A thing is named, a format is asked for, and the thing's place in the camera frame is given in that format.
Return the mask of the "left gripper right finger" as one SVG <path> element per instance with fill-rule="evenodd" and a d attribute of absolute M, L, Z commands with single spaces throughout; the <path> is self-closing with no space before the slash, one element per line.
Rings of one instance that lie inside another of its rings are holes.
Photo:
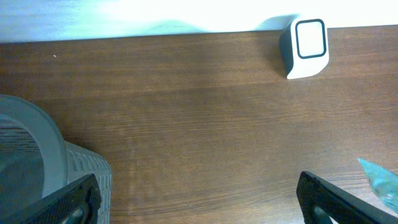
<path fill-rule="evenodd" d="M 296 189 L 304 223 L 397 223 L 397 218 L 341 188 L 303 171 Z"/>

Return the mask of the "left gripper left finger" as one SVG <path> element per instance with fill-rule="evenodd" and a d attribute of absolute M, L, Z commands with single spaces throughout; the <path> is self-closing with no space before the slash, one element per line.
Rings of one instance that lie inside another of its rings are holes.
<path fill-rule="evenodd" d="M 32 205 L 1 220 L 7 223 L 96 224 L 101 194 L 94 174 L 87 174 Z"/>

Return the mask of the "teal wipes pack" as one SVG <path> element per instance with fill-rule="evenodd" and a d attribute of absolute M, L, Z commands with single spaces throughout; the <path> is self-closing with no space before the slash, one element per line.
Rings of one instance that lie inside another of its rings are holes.
<path fill-rule="evenodd" d="M 397 174 L 362 158 L 358 161 L 372 192 L 386 207 L 397 213 Z"/>

